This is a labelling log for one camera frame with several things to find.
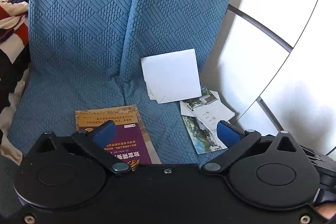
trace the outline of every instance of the textured blue fabric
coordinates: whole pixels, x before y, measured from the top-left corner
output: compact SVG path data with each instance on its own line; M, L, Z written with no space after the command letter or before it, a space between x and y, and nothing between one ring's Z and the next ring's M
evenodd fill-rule
M162 163L198 164L176 102L150 101L140 58L195 48L199 71L228 0L30 0L34 70L10 141L27 153L38 136L75 131L74 111L137 104Z

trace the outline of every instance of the black disc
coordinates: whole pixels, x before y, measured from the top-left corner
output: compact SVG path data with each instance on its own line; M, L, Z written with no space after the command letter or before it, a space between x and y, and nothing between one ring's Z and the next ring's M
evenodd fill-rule
M37 154L16 175L14 187L25 202L59 209L81 204L96 195L105 181L104 169L84 157L50 151Z

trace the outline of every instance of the bolt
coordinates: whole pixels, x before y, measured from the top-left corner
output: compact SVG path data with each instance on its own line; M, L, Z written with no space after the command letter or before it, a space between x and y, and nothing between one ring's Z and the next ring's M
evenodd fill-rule
M172 172L173 171L170 168L163 170L163 173L165 174L171 174Z
M214 172L214 171L220 170L220 168L221 168L221 165L217 164L215 162L210 162L210 163L204 165L204 169L206 171L213 171Z
M112 165L112 169L116 172L126 171L129 168L129 165L124 162L118 162Z
M310 216L303 216L300 219L301 224L308 224L310 222Z
M24 220L27 224L34 224L35 223L35 218L33 216L25 216Z

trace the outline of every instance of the dark gray fabric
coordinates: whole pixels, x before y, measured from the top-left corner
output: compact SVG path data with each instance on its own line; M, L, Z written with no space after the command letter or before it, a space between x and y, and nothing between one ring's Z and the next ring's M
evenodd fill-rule
M0 214L5 218L22 206L13 185L18 167L13 161L0 155Z

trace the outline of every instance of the striped cloth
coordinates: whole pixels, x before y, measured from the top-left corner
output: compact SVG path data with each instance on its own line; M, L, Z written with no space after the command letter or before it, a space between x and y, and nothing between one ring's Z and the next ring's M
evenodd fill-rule
M17 164L22 153L7 138L28 80L29 0L0 0L0 155Z

